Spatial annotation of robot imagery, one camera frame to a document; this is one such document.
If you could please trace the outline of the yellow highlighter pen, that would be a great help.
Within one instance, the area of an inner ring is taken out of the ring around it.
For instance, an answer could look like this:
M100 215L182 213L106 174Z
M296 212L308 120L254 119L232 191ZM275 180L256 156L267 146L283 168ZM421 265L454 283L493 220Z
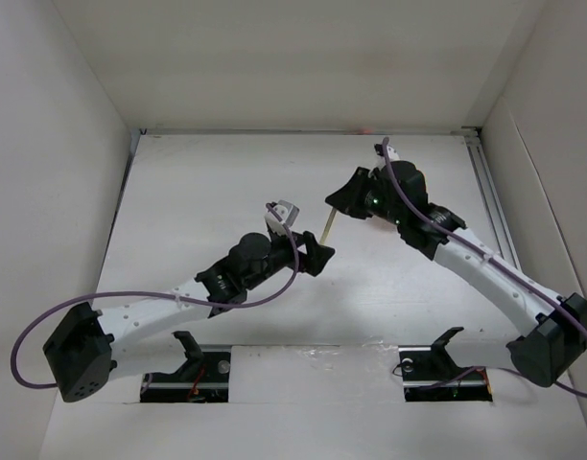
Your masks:
M320 239L319 239L319 243L321 245L325 245L326 242L327 242L327 239L329 237L329 234L330 234L331 228L333 226L334 220L336 218L337 212L338 211L335 208L332 208L331 211L330 211L330 213L329 213L329 216L328 216L328 218L327 218L327 220L325 222L325 225L324 225L322 234L321 234Z

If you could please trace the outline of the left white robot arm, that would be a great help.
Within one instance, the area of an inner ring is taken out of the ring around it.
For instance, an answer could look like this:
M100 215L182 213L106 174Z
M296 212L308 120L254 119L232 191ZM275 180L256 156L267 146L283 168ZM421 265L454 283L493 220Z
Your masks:
M61 398L79 402L111 380L140 374L193 379L203 354L182 324L249 307L248 293L285 268L316 277L335 253L308 231L248 233L223 258L170 292L133 294L132 303L102 310L74 302L43 346ZM161 333L171 334L179 346L167 364L156 363L140 345Z

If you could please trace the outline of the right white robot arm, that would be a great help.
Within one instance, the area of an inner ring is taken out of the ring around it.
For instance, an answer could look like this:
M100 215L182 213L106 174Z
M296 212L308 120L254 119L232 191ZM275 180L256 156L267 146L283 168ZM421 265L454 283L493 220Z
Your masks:
M358 168L325 201L353 219L394 224L407 245L497 307L518 332L506 347L521 377L552 386L587 351L587 301L541 287L491 251L462 218L429 201L424 174L413 163Z

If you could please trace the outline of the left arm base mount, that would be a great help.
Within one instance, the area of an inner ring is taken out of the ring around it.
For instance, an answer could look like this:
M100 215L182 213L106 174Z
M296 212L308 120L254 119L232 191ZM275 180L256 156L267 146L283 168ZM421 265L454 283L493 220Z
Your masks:
M200 346L188 331L173 332L184 360L172 373L145 374L141 403L227 403L231 346Z

